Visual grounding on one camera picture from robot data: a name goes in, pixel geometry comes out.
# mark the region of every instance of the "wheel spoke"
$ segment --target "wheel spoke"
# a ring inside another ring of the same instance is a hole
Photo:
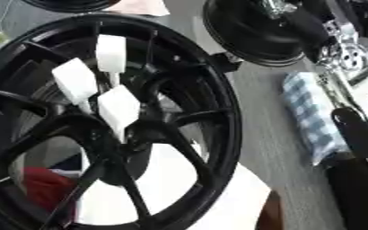
[[[59,225],[62,218],[65,217],[71,208],[76,204],[76,201],[102,176],[104,160],[98,157],[90,167],[78,179],[76,185],[71,192],[66,195],[57,207],[51,212],[46,222],[41,226],[40,230],[48,229],[49,227]]]
[[[176,77],[188,76],[192,74],[199,74],[199,71],[205,69],[205,64],[195,64],[190,66],[182,66],[173,70],[167,70],[163,72],[157,72],[149,76],[142,86],[142,99],[147,102],[149,98],[154,98],[160,91],[160,87],[171,79]]]
[[[63,64],[69,60],[68,57],[52,50],[48,47],[40,45],[39,43],[33,41],[27,41],[24,43],[29,49],[33,49],[35,57],[45,57],[45,59],[52,61],[56,64]]]
[[[183,127],[188,124],[198,123],[201,121],[219,121],[222,120],[229,111],[229,108],[223,108],[213,111],[179,113],[172,117],[171,123],[176,124],[178,127]]]
[[[163,121],[139,120],[132,125],[132,129],[136,132],[146,132],[149,129],[160,132],[171,145],[177,148],[194,165],[199,180],[213,180],[211,169],[175,125]]]
[[[154,40],[156,39],[156,37],[158,36],[159,32],[158,31],[151,31],[151,38],[149,39],[148,42],[148,47],[146,49],[146,60],[144,65],[142,66],[142,71],[143,73],[146,70],[146,67],[148,65],[151,65],[153,63],[153,46],[154,46]]]
[[[116,156],[115,159],[116,168],[118,169],[119,174],[122,175],[123,178],[123,186],[126,188],[129,197],[136,207],[136,213],[139,216],[140,221],[145,221],[149,216],[150,212],[148,207],[145,204],[144,198],[141,195],[138,187],[136,186],[136,181],[129,173],[129,170],[126,164],[123,163],[120,156]]]
[[[50,108],[49,102],[34,100],[16,93],[0,91],[0,105],[3,104],[3,102],[9,102],[21,107],[23,110],[31,111],[41,117],[45,117],[48,114],[48,109]]]
[[[55,136],[67,136],[69,133],[74,133],[75,128],[81,133],[88,131],[89,135],[93,126],[99,124],[97,122],[96,119],[85,115],[65,115],[44,119],[0,153],[0,177],[4,177],[4,169],[12,161],[34,146]]]

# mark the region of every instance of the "white foam cube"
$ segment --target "white foam cube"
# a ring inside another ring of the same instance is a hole
[[[114,133],[124,142],[124,130],[139,117],[140,101],[124,86],[119,85],[98,98],[99,113]]]
[[[79,59],[74,58],[52,70],[58,88],[74,105],[78,105],[98,92],[92,70]]]
[[[99,35],[96,45],[98,68],[112,74],[126,72],[127,40],[125,37]]]

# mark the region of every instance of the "black plastic part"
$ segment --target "black plastic part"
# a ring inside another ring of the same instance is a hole
[[[335,19],[335,16],[329,9],[327,0],[302,0],[301,3],[302,8],[315,15],[322,22],[327,22]]]
[[[107,90],[110,86],[94,64],[99,34],[127,38],[127,71],[121,81],[142,104],[139,120],[127,128],[124,145],[100,117],[65,104],[57,96],[50,73],[65,60],[80,58],[96,74],[99,87]],[[165,120],[156,97],[159,93],[177,103],[182,112]],[[26,133],[19,127],[24,125],[22,111],[41,117]],[[207,137],[207,161],[180,132],[181,126],[192,123]],[[241,115],[227,78],[195,43],[144,19],[93,13],[43,25],[0,49],[0,180],[10,176],[9,164],[16,157],[58,136],[82,146],[93,167],[50,216],[29,205],[24,194],[3,189],[0,182],[0,229],[62,228],[62,214],[97,178],[104,179],[110,168],[119,175],[138,220],[119,226],[71,223],[66,229],[187,229],[210,209],[232,178],[240,157]],[[197,182],[170,207],[150,215],[127,158],[143,153],[155,137],[175,146],[193,164]]]
[[[121,0],[22,0],[53,12],[86,13],[103,10]]]
[[[217,53],[213,54],[212,58],[215,60],[216,64],[221,68],[224,73],[235,72],[239,70],[242,60],[231,61],[229,58],[229,53]]]
[[[285,23],[272,20],[258,1],[208,0],[203,18],[212,37],[235,56],[263,66],[289,66],[303,57]]]
[[[368,159],[368,121],[351,108],[334,110],[332,119],[355,157]]]
[[[323,47],[329,46],[333,40],[322,25],[320,18],[303,8],[298,8],[283,16],[289,31],[299,39],[306,57],[316,63]]]
[[[285,13],[284,18],[304,46],[321,48],[329,40],[329,34],[319,18],[302,8]]]

